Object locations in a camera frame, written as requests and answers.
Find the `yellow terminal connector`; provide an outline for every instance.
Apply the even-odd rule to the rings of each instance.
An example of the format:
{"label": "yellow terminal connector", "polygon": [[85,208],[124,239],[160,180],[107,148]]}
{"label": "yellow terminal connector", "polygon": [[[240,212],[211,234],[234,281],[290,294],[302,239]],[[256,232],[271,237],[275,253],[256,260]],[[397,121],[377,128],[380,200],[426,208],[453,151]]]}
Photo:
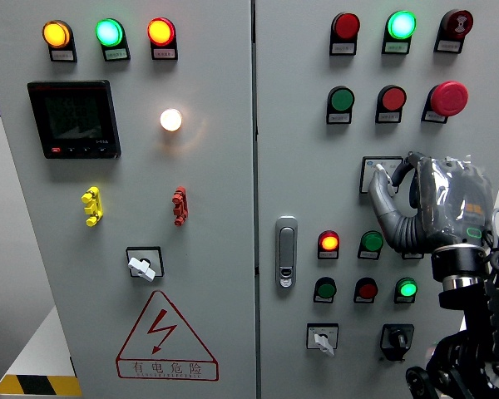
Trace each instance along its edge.
{"label": "yellow terminal connector", "polygon": [[97,187],[92,186],[82,196],[82,203],[85,204],[85,208],[83,208],[85,214],[88,214],[90,216],[86,220],[86,225],[89,227],[95,226],[103,216],[100,190]]}

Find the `transparent plastic cover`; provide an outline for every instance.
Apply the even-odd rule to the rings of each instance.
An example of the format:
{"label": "transparent plastic cover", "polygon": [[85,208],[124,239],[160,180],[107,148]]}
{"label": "transparent plastic cover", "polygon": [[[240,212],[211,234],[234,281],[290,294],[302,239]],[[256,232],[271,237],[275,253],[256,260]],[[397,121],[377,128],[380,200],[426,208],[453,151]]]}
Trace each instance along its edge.
{"label": "transparent plastic cover", "polygon": [[429,243],[482,245],[493,209],[492,185],[484,174],[467,161],[423,157],[417,176],[420,215]]}

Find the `digital meter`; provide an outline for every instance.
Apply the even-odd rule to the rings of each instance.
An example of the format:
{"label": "digital meter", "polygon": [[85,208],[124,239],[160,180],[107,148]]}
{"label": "digital meter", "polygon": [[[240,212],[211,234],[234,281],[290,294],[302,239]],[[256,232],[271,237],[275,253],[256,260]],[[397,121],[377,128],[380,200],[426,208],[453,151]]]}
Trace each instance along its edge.
{"label": "digital meter", "polygon": [[44,156],[120,156],[109,81],[33,81],[27,90]]}

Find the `white wall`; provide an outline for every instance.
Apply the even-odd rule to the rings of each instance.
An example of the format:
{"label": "white wall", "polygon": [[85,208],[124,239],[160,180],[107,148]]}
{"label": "white wall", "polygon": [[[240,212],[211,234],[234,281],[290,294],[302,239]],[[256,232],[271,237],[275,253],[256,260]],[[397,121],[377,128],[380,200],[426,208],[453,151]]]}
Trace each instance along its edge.
{"label": "white wall", "polygon": [[0,119],[0,378],[53,306]]}

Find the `high voltage warning triangle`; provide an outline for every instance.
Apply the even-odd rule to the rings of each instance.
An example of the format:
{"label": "high voltage warning triangle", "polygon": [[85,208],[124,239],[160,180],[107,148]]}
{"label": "high voltage warning triangle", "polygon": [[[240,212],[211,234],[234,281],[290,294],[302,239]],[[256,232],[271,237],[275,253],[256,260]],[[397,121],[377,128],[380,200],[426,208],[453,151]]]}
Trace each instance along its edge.
{"label": "high voltage warning triangle", "polygon": [[120,378],[218,381],[218,362],[162,291],[154,291],[116,358]]}

